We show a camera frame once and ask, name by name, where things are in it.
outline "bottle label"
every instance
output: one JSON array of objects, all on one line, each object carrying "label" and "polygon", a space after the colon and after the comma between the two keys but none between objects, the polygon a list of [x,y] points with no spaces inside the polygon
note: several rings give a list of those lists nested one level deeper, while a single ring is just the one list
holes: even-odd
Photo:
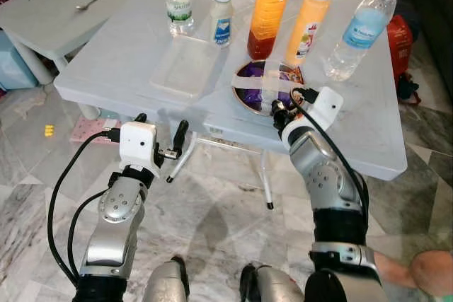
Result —
[{"label": "bottle label", "polygon": [[348,28],[343,34],[343,40],[349,46],[356,49],[367,50],[379,37],[385,25],[381,21],[363,21],[357,15],[351,20]]},{"label": "bottle label", "polygon": [[306,54],[309,53],[310,46],[313,43],[313,37],[318,30],[319,23],[308,23],[305,26],[304,34],[299,43],[299,47],[297,48],[296,58],[303,59],[305,58]]},{"label": "bottle label", "polygon": [[226,44],[229,41],[230,37],[230,24],[231,19],[219,19],[217,21],[214,33],[214,41],[217,45]]},{"label": "bottle label", "polygon": [[192,16],[189,1],[167,1],[167,16],[171,21],[186,21]]}]

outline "red bag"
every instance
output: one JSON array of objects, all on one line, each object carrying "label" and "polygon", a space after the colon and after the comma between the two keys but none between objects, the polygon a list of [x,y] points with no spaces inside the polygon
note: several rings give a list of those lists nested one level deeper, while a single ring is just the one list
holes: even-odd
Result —
[{"label": "red bag", "polygon": [[412,32],[403,17],[394,16],[387,25],[389,35],[391,65],[394,69],[395,85],[398,88],[400,75],[408,69],[413,42]]}]

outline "blue label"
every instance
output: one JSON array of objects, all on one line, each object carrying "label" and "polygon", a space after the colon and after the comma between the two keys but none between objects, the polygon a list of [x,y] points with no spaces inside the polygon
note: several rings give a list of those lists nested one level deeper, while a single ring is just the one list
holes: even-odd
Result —
[{"label": "blue label", "polygon": [[386,25],[385,15],[373,8],[357,12],[346,29],[343,40],[357,49],[369,49]]},{"label": "blue label", "polygon": [[216,44],[223,45],[229,41],[231,19],[219,19],[215,28],[214,40]]}]

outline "orange juice bottle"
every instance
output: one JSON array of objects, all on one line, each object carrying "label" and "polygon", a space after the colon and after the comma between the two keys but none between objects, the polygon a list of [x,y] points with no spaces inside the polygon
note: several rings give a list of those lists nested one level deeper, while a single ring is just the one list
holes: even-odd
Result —
[{"label": "orange juice bottle", "polygon": [[269,57],[277,37],[286,0],[256,0],[247,50],[251,59]]},{"label": "orange juice bottle", "polygon": [[296,67],[305,62],[306,54],[330,4],[331,0],[304,0],[285,54],[288,66]]}]

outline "white plastic table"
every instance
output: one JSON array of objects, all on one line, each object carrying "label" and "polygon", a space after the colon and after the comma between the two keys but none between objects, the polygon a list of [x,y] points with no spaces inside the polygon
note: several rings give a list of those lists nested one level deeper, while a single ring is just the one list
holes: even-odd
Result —
[{"label": "white plastic table", "polygon": [[[246,40],[254,0],[233,0],[233,42],[222,50],[201,99],[182,105],[153,87],[150,77],[171,36],[166,28],[164,0],[128,0],[76,55],[55,81],[62,97],[134,117],[148,114],[155,122],[181,119],[193,131],[259,148],[286,152],[270,117],[247,111],[231,90],[231,75],[249,59]],[[407,166],[387,34],[382,34],[352,78],[328,81],[323,63],[361,0],[332,0],[313,50],[304,65],[306,82],[328,84],[345,99],[328,133],[351,166],[390,180]],[[302,0],[288,0],[273,55],[283,56]],[[207,39],[212,0],[193,0],[195,37]],[[188,74],[196,81],[196,75]]]},{"label": "white plastic table", "polygon": [[64,56],[85,44],[125,0],[98,0],[87,11],[76,10],[89,1],[9,0],[0,6],[0,27],[40,83],[53,77],[33,51],[63,70]]}]

